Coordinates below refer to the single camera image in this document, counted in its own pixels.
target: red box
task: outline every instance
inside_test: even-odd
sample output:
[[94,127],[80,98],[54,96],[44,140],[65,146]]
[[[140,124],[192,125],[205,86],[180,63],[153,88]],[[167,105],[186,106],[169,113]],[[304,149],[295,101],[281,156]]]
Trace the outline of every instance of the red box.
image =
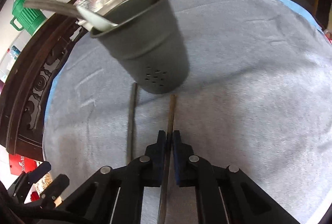
[[9,154],[10,173],[20,175],[22,172],[30,172],[37,168],[37,163],[33,159],[23,157],[21,155]]

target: bottle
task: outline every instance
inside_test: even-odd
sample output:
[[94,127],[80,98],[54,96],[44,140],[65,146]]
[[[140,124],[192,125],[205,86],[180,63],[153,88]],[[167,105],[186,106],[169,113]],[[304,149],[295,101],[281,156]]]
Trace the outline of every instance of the bottle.
[[13,45],[11,48],[7,49],[7,53],[16,60],[21,51]]
[[21,51],[15,45],[13,45],[11,49],[17,54],[17,56],[19,56],[21,53]]

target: green thermos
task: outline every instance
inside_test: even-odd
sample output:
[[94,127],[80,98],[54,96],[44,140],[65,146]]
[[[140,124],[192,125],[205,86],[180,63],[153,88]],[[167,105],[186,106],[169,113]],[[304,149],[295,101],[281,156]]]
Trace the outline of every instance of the green thermos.
[[[26,29],[32,36],[46,20],[46,16],[39,9],[30,9],[23,7],[25,0],[14,0],[13,19],[10,24],[18,31]],[[14,23],[15,19],[22,25],[21,28]]]

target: cup rim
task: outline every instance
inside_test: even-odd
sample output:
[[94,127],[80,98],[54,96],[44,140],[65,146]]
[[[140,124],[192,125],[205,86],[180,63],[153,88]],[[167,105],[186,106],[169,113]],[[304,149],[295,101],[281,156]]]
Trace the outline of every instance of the cup rim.
[[[109,12],[114,11],[116,8],[119,8],[121,5],[127,3],[128,1],[130,1],[130,0],[125,0],[124,2],[122,2],[122,3],[120,3],[119,5],[115,6],[114,8],[112,8],[111,10],[109,10],[105,15],[103,15],[103,17],[105,17]],[[97,30],[96,28],[92,27],[92,29],[91,29],[91,31],[90,31],[90,36],[91,36],[91,38],[98,38],[98,37],[104,36],[104,35],[107,34],[107,33],[110,33],[110,32],[113,31],[113,30],[119,30],[119,29],[121,29],[121,27],[123,27],[124,25],[130,23],[132,20],[134,20],[135,18],[141,16],[142,14],[147,13],[149,10],[151,10],[151,9],[154,8],[154,7],[156,7],[158,4],[161,4],[163,1],[164,1],[164,0],[158,0],[156,3],[150,5],[150,6],[149,6],[148,8],[146,8],[144,11],[141,11],[141,12],[137,13],[136,15],[132,16],[131,18],[129,18],[129,19],[123,21],[122,23],[118,24],[116,27],[113,27],[113,28],[111,28],[111,29],[109,29],[109,30],[107,30],[107,31],[103,31],[103,32],[101,32],[101,31]],[[93,30],[98,31],[99,33],[98,33],[98,34],[93,34],[93,32],[92,32]]]

